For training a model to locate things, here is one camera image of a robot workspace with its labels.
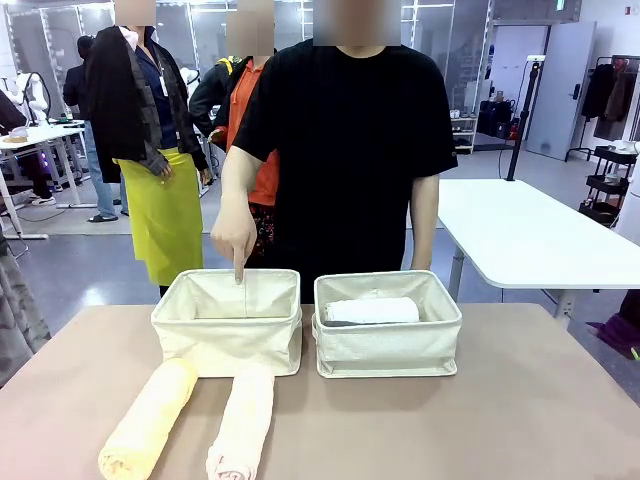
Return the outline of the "person's right hand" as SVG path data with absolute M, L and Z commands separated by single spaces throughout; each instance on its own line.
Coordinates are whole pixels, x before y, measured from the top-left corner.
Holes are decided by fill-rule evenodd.
M 217 252 L 232 263 L 238 285 L 243 282 L 246 262 L 253 252 L 256 238 L 256 224 L 247 197 L 223 195 L 211 239 Z

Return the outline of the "white towel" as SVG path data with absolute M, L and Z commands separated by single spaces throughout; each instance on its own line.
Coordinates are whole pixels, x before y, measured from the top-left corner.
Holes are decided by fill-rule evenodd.
M 353 309 L 359 315 L 359 325 L 407 324 L 420 320 L 416 303 L 408 297 L 343 300 L 331 302 L 328 306 Z

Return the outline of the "pink towel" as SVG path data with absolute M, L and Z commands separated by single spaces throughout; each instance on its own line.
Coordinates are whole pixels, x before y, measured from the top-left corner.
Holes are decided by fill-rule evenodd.
M 251 365 L 233 379 L 218 435 L 209 447 L 208 480 L 256 480 L 270 429 L 275 376 Z

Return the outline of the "yellow towel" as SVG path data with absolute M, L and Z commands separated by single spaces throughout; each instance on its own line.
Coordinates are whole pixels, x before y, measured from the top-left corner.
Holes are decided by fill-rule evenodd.
M 98 455 L 105 480 L 148 480 L 198 375 L 185 359 L 163 362 L 149 377 Z

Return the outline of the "cream fabric basket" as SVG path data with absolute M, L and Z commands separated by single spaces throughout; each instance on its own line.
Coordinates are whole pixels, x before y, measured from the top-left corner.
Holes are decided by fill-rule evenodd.
M 324 325 L 331 302 L 412 299 L 417 323 Z M 446 377 L 455 362 L 462 314 L 438 277 L 426 270 L 321 276 L 314 284 L 312 331 L 318 373 L 329 379 Z
M 163 357 L 189 361 L 201 378 L 231 378 L 249 364 L 276 376 L 298 372 L 300 276 L 293 270 L 232 269 L 179 274 L 151 314 Z

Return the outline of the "white folding table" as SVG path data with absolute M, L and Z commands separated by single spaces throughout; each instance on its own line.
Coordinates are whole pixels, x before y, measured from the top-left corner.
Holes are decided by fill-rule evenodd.
M 494 287 L 543 291 L 563 326 L 580 291 L 640 289 L 640 246 L 523 181 L 444 179 L 439 195 L 453 298 L 465 262 Z

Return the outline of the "bystander in dark jacket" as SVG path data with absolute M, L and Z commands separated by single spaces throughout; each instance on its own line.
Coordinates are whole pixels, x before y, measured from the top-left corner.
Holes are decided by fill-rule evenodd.
M 225 131 L 229 123 L 231 76 L 238 65 L 233 57 L 223 57 L 209 69 L 189 100 L 193 125 L 207 139 L 217 129 Z

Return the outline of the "person in black t-shirt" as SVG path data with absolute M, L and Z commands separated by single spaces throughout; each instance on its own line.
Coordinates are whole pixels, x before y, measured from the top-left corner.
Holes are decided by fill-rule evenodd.
M 457 164 L 442 74 L 428 56 L 388 46 L 354 58 L 304 41 L 265 65 L 234 146 L 279 156 L 274 257 L 316 278 L 396 271 L 414 184 Z

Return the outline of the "wooden shoe rack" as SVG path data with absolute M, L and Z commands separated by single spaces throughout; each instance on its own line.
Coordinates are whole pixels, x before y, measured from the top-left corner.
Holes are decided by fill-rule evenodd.
M 452 109 L 450 118 L 455 150 L 460 154 L 471 154 L 474 151 L 477 133 L 477 113 Z

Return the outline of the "black luggage bags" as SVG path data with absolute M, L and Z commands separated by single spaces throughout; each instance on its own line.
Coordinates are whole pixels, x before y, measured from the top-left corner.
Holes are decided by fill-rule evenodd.
M 515 100 L 481 101 L 477 117 L 477 132 L 508 140 L 514 124 L 515 107 Z

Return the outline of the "black tripod pole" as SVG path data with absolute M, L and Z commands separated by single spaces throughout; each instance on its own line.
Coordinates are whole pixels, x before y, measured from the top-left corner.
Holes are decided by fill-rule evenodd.
M 512 150 L 511 159 L 509 163 L 509 169 L 507 172 L 506 180 L 512 182 L 515 180 L 515 172 L 517 167 L 517 162 L 522 146 L 522 142 L 524 139 L 524 133 L 526 129 L 527 122 L 529 120 L 530 115 L 530 107 L 532 103 L 532 97 L 534 94 L 534 90 L 536 87 L 536 82 L 538 80 L 538 76 L 542 69 L 542 66 L 545 62 L 545 55 L 529 55 L 527 57 L 526 62 L 531 64 L 531 71 L 529 73 L 529 82 L 526 90 L 524 105 L 521 111 L 520 121 L 518 124 L 517 135 L 515 139 L 515 144 Z

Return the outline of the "black utility cart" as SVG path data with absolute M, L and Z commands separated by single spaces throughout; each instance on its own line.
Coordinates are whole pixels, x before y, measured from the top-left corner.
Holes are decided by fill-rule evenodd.
M 598 146 L 592 157 L 597 159 L 596 169 L 586 177 L 589 191 L 578 211 L 596 223 L 611 228 L 621 213 L 639 154 L 613 146 Z

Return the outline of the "purple cloth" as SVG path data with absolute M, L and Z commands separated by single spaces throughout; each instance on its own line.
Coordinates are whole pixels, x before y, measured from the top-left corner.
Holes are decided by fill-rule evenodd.
M 624 357 L 640 361 L 640 290 L 629 290 L 606 322 L 587 322 L 596 336 Z

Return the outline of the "white work desk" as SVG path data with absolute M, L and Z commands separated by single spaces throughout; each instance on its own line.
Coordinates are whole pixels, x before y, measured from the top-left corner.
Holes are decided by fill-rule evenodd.
M 19 134 L 23 134 L 21 142 L 18 137 L 10 135 L 0 137 L 0 195 L 9 216 L 10 226 L 5 227 L 0 214 L 0 227 L 7 240 L 19 240 L 25 243 L 27 240 L 47 240 L 47 234 L 25 234 L 17 214 L 17 206 L 14 204 L 5 181 L 1 165 L 18 156 L 18 149 L 24 148 L 24 154 L 39 153 L 52 163 L 51 177 L 60 187 L 67 182 L 71 191 L 71 201 L 57 205 L 58 209 L 83 209 L 94 208 L 94 204 L 83 203 L 80 199 L 76 185 L 76 176 L 71 167 L 73 160 L 77 171 L 81 172 L 79 156 L 72 145 L 72 137 L 78 135 L 82 147 L 85 147 L 84 126 L 79 122 L 67 125 L 42 125 L 35 127 L 21 127 Z

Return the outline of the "clothes rack with dark coats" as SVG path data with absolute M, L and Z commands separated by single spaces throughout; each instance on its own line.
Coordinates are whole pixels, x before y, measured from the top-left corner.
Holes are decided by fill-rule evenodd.
M 639 77 L 640 56 L 611 55 L 597 58 L 578 89 L 580 138 L 578 145 L 566 152 L 565 162 L 572 155 L 584 155 L 589 160 L 594 154 L 594 149 L 584 142 L 591 123 L 594 124 L 594 139 L 609 142 L 622 139 Z

